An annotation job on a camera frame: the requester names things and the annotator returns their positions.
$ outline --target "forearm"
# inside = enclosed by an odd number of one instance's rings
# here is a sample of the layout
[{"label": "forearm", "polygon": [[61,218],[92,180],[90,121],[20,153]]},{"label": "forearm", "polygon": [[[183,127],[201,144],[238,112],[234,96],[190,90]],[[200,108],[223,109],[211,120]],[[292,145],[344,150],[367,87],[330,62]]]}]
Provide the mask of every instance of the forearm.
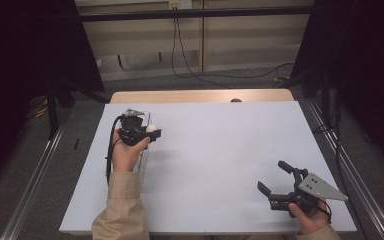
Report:
[{"label": "forearm", "polygon": [[107,208],[93,222],[92,234],[93,239],[149,239],[139,174],[111,173]]},{"label": "forearm", "polygon": [[338,234],[333,230],[330,224],[327,224],[323,228],[316,232],[306,235],[297,235],[297,240],[339,240]]}]

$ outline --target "hand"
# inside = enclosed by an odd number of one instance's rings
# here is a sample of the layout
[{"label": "hand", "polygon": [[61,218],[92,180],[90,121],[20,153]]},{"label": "hand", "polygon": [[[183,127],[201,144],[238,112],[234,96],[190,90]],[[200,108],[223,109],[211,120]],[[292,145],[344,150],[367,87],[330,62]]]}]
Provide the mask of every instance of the hand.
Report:
[{"label": "hand", "polygon": [[[326,210],[326,204],[319,201],[319,207]],[[295,215],[299,221],[299,235],[310,234],[316,232],[328,224],[328,216],[318,209],[313,209],[310,213],[305,214],[295,203],[289,204],[289,210]]]},{"label": "hand", "polygon": [[114,172],[131,172],[139,159],[140,152],[148,146],[151,139],[146,137],[134,146],[127,146],[119,138],[118,129],[116,129],[113,133],[115,145],[112,154]]}]

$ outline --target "person's left hand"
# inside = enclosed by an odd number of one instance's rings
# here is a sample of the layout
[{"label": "person's left hand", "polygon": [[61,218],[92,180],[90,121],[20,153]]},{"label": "person's left hand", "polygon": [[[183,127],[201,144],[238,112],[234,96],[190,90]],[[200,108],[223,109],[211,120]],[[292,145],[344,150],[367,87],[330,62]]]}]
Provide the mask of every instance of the person's left hand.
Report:
[{"label": "person's left hand", "polygon": [[131,172],[139,159],[139,154],[142,150],[148,147],[150,138],[146,137],[134,146],[128,146],[123,143],[118,135],[118,129],[113,133],[113,148],[112,163],[114,172]]}]

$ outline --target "thin metal rod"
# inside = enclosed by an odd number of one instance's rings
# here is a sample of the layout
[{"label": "thin metal rod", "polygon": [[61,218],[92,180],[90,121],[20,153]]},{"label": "thin metal rod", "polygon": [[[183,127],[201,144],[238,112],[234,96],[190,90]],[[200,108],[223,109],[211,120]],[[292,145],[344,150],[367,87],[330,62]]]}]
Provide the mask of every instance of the thin metal rod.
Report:
[{"label": "thin metal rod", "polygon": [[[331,11],[333,8],[321,8],[317,11]],[[78,16],[43,16],[45,21],[76,20],[81,22],[172,19],[172,18],[203,18],[203,17],[234,17],[260,15],[299,15],[310,14],[313,6],[270,7],[270,8],[227,8],[227,9],[192,9],[192,10],[159,10],[142,12],[116,13],[81,13]]]},{"label": "thin metal rod", "polygon": [[67,123],[67,120],[70,116],[71,109],[67,110],[63,117],[63,122],[58,128],[57,132],[54,135],[54,138],[48,140],[48,144],[39,160],[39,163],[30,179],[29,184],[24,190],[23,196],[16,209],[14,210],[10,220],[8,221],[5,229],[1,235],[0,240],[15,240],[18,237],[18,234],[23,226],[24,220],[27,217],[27,214],[30,210],[31,205],[33,204],[34,197],[36,196],[36,192],[40,187],[40,183],[42,182],[43,175],[52,159],[52,156],[58,146],[59,140],[61,139],[63,129]]},{"label": "thin metal rod", "polygon": [[[308,104],[314,114],[314,117],[316,118],[317,123],[320,125],[324,124],[323,117],[321,116],[320,107],[312,100],[310,100]],[[333,131],[323,132],[327,141],[332,147],[332,150],[336,152],[336,134]],[[367,188],[366,184],[364,183],[363,179],[361,178],[360,174],[352,163],[350,157],[342,146],[339,147],[338,154],[339,159],[341,160],[341,168],[347,174],[347,177],[353,185],[353,188],[356,191],[358,197],[360,198],[360,201],[366,208],[367,213],[375,224],[377,230],[379,231],[379,234],[382,236],[382,239],[384,239],[384,211],[374,198],[373,194]]]}]

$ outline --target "black horizontal bar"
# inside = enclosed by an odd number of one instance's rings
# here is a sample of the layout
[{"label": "black horizontal bar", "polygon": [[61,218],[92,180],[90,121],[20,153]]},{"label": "black horizontal bar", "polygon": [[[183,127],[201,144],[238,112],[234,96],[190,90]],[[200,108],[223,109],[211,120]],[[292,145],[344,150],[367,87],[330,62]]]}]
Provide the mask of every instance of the black horizontal bar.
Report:
[{"label": "black horizontal bar", "polygon": [[239,9],[159,10],[159,11],[118,12],[118,13],[82,13],[82,14],[79,14],[79,16],[52,16],[50,18],[53,20],[76,19],[82,22],[99,22],[99,21],[171,19],[171,18],[296,15],[296,14],[310,14],[312,9],[313,9],[313,6],[239,8]]}]

